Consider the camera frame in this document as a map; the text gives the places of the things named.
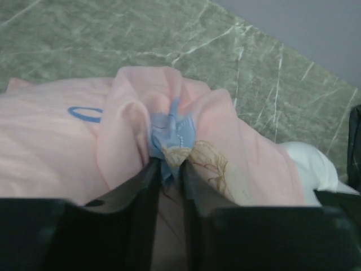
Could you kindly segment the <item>white pillow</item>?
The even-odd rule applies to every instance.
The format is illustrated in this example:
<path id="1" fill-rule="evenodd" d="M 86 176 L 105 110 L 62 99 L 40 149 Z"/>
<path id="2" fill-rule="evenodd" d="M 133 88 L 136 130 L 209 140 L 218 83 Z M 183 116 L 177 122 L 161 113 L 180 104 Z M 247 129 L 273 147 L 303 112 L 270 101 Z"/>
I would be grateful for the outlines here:
<path id="1" fill-rule="evenodd" d="M 359 192 L 338 179 L 334 164 L 316 147 L 302 142 L 280 144 L 294 161 L 307 201 L 316 200 L 314 191 L 358 195 Z"/>

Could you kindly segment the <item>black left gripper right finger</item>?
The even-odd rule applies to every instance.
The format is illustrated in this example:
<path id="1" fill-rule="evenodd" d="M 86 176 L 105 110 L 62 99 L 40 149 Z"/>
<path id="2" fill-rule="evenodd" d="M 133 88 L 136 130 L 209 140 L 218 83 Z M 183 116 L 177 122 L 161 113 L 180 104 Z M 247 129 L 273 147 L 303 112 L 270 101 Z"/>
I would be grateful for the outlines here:
<path id="1" fill-rule="evenodd" d="M 359 270 L 353 207 L 240 207 L 182 164 L 188 270 Z"/>

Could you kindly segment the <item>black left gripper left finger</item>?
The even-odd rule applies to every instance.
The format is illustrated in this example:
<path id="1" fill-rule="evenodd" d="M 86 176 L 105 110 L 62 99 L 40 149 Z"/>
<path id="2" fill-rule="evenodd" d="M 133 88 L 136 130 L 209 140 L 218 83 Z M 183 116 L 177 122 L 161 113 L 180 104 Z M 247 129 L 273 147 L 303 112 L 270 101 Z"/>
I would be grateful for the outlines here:
<path id="1" fill-rule="evenodd" d="M 152 159 L 81 206 L 65 199 L 1 199 L 2 270 L 150 270 L 161 184 Z"/>

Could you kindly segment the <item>pink printed pillowcase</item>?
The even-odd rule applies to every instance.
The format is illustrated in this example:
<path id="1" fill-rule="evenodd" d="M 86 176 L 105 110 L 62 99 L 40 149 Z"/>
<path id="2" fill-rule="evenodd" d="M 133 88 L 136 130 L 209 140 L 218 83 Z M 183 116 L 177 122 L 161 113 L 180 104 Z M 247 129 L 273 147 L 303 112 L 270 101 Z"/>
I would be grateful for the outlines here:
<path id="1" fill-rule="evenodd" d="M 31 84 L 1 94 L 1 195 L 84 204 L 162 161 L 153 270 L 185 270 L 179 167 L 240 206 L 305 204 L 295 163 L 237 116 L 227 90 L 170 67 Z"/>

